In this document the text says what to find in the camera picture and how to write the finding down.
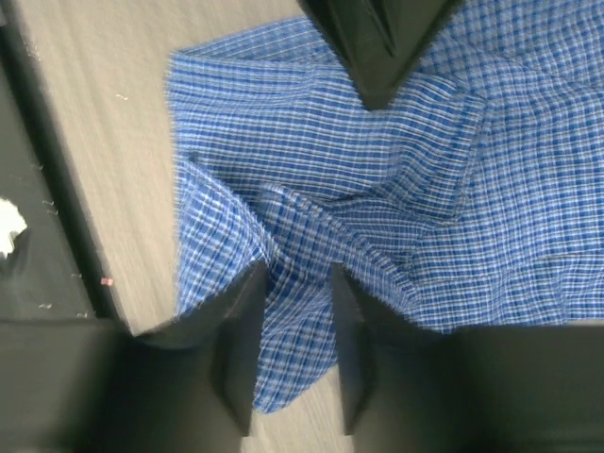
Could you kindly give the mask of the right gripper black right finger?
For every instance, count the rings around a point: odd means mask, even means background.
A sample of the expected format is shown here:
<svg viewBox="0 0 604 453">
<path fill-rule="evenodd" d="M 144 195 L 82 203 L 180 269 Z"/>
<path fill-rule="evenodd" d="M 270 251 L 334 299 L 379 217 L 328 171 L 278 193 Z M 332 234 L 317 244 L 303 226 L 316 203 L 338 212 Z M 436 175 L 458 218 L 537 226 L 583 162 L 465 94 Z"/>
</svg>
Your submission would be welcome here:
<svg viewBox="0 0 604 453">
<path fill-rule="evenodd" d="M 599 452 L 603 328 L 421 328 L 331 270 L 344 432 L 358 452 Z"/>
</svg>

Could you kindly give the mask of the blue checked long sleeve shirt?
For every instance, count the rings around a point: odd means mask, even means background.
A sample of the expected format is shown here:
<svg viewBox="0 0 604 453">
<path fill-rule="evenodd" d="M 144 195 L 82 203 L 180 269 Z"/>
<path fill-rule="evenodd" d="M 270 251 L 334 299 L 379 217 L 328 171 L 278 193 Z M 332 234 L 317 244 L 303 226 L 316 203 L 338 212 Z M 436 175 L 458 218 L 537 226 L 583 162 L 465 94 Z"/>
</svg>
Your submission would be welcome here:
<svg viewBox="0 0 604 453">
<path fill-rule="evenodd" d="M 603 314 L 603 5 L 470 1 L 384 110 L 304 17 L 176 51 L 177 310 L 269 282 L 254 405 L 336 361 L 330 268 L 434 330 Z"/>
</svg>

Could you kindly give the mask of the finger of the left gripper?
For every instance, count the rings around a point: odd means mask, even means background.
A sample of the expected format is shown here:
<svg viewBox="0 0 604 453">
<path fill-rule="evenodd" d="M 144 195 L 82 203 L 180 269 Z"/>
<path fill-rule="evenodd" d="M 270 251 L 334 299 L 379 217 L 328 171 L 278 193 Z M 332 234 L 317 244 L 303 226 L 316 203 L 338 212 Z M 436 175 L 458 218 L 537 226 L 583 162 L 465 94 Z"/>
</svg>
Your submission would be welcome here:
<svg viewBox="0 0 604 453">
<path fill-rule="evenodd" d="M 369 110 L 385 109 L 453 13 L 456 0 L 304 0 Z"/>
</svg>

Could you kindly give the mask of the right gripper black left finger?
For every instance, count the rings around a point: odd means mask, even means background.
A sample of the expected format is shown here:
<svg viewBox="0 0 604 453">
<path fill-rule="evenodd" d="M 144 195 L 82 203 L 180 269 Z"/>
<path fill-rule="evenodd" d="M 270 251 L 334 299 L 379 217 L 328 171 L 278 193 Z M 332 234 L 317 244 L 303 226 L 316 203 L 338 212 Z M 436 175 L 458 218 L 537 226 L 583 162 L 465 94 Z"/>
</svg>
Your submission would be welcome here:
<svg viewBox="0 0 604 453">
<path fill-rule="evenodd" d="M 236 452 L 250 429 L 267 270 L 257 261 L 141 335 L 108 319 L 1 325 L 5 452 Z"/>
</svg>

